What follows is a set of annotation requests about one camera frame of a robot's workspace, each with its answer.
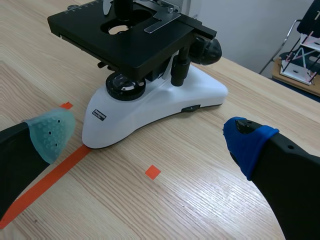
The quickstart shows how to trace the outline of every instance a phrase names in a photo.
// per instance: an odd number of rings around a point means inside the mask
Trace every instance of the wooden table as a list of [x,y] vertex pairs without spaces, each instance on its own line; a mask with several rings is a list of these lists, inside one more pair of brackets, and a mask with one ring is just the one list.
[[[67,101],[74,105],[75,134],[39,179],[82,145],[86,106],[110,74],[50,33],[48,16],[85,2],[3,5],[0,130]],[[269,205],[231,159],[223,124],[241,116],[277,127],[320,156],[320,104],[226,59],[200,68],[228,87],[224,105],[168,117],[92,151],[1,230],[0,239],[282,239]],[[150,165],[162,171],[154,181],[145,175]]]

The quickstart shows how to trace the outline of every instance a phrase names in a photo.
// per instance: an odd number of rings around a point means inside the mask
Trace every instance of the microscope stage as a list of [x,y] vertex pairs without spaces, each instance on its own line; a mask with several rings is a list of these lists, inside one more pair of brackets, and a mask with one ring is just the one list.
[[[178,20],[151,34],[145,32],[158,22],[153,18],[155,13],[134,3],[132,20],[120,22],[113,8],[105,16],[103,1],[97,0],[52,15],[48,23],[58,37],[138,80],[194,40],[194,28]],[[121,34],[109,34],[109,29],[125,24],[131,28]]]

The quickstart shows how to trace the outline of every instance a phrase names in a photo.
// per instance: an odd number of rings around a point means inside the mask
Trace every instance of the focus knob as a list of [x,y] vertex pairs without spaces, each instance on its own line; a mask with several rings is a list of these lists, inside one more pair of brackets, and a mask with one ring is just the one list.
[[218,62],[222,57],[222,49],[217,39],[205,40],[197,37],[190,47],[189,57],[195,64],[211,65]]

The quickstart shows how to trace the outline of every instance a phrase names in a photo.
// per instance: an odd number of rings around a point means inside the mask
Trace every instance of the microscope base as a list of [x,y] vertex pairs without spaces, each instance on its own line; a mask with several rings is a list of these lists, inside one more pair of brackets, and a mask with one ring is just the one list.
[[157,79],[147,83],[145,93],[132,101],[112,98],[104,85],[95,92],[87,107],[82,141],[92,149],[105,148],[159,119],[221,105],[227,95],[228,90],[222,83],[193,65],[182,86],[173,86],[170,79]]

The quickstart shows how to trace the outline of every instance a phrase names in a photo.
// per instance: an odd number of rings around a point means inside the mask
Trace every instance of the background wall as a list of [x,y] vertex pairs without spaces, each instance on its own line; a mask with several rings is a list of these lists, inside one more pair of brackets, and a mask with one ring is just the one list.
[[[218,32],[223,56],[259,72],[280,47],[295,19],[313,0],[202,0],[199,20]],[[295,32],[282,52],[288,52]],[[263,73],[271,76],[272,63]]]

